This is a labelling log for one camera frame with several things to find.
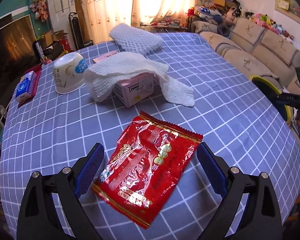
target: tablecloth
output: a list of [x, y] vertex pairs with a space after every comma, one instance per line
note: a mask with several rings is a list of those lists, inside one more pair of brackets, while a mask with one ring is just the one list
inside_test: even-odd
[[[0, 188], [4, 213], [13, 236], [18, 212], [32, 172], [58, 173], [87, 155], [96, 142], [105, 148], [106, 165], [123, 129], [144, 110], [156, 118], [201, 133], [211, 150], [244, 173], [269, 174], [278, 197], [282, 221], [300, 189], [300, 150], [278, 111], [261, 91], [235, 67], [216, 54], [206, 40], [193, 33], [159, 34], [164, 45], [147, 58], [169, 64], [168, 75], [194, 88], [195, 106], [167, 102], [158, 84], [154, 94], [127, 109], [114, 96], [95, 103], [85, 86], [66, 95], [55, 91], [53, 63], [43, 66], [34, 99], [17, 108], [12, 98], [4, 127]], [[103, 42], [79, 53], [92, 59], [122, 49]], [[53, 195], [61, 224], [68, 234], [57, 195]], [[216, 195], [194, 154], [176, 189], [149, 229], [136, 226], [100, 201], [91, 191], [80, 202], [101, 234], [117, 240], [196, 239], [216, 211]], [[242, 216], [246, 196], [228, 234]]]

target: teal wall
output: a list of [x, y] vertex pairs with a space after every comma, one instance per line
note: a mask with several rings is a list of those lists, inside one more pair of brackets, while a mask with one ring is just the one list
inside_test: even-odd
[[2, 0], [0, 3], [0, 17], [8, 14], [16, 9], [28, 7], [28, 9], [24, 12], [21, 12], [19, 14], [13, 15], [12, 19], [17, 20], [25, 15], [30, 14], [32, 25], [34, 27], [34, 32], [36, 36], [41, 35], [42, 33], [46, 32], [48, 29], [50, 29], [49, 23], [41, 22], [41, 20], [34, 19], [34, 13], [29, 11], [29, 5], [32, 3], [33, 0]]

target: blue tissue package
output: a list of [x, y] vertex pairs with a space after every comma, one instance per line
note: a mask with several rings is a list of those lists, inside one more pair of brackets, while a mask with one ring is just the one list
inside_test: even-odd
[[34, 71], [30, 71], [29, 73], [25, 74], [18, 85], [17, 93], [16, 93], [16, 100], [21, 103], [28, 98], [31, 97], [34, 81], [35, 81], [36, 73]]

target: silver bolt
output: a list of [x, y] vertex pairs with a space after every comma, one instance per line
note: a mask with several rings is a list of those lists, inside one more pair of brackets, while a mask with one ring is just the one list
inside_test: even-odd
[[32, 177], [33, 178], [37, 178], [39, 177], [40, 173], [38, 171], [35, 171], [34, 173], [32, 173]]
[[237, 174], [237, 173], [239, 173], [239, 171], [240, 171], [237, 167], [232, 167], [230, 170], [231, 170], [231, 172], [233, 172], [234, 174]]
[[269, 177], [269, 175], [265, 172], [261, 173], [261, 177], [263, 177], [264, 179], [267, 179]]
[[70, 168], [70, 167], [65, 167], [65, 168], [62, 169], [62, 172], [63, 172], [64, 174], [68, 174], [70, 171], [71, 171], [71, 168]]

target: black tower fan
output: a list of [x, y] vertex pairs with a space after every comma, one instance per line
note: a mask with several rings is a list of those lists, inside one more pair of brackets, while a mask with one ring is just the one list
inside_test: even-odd
[[75, 48], [77, 50], [83, 49], [84, 42], [83, 42], [82, 33], [81, 33], [81, 29], [80, 29], [79, 17], [76, 12], [69, 14], [69, 23], [71, 26], [71, 33], [74, 38]]

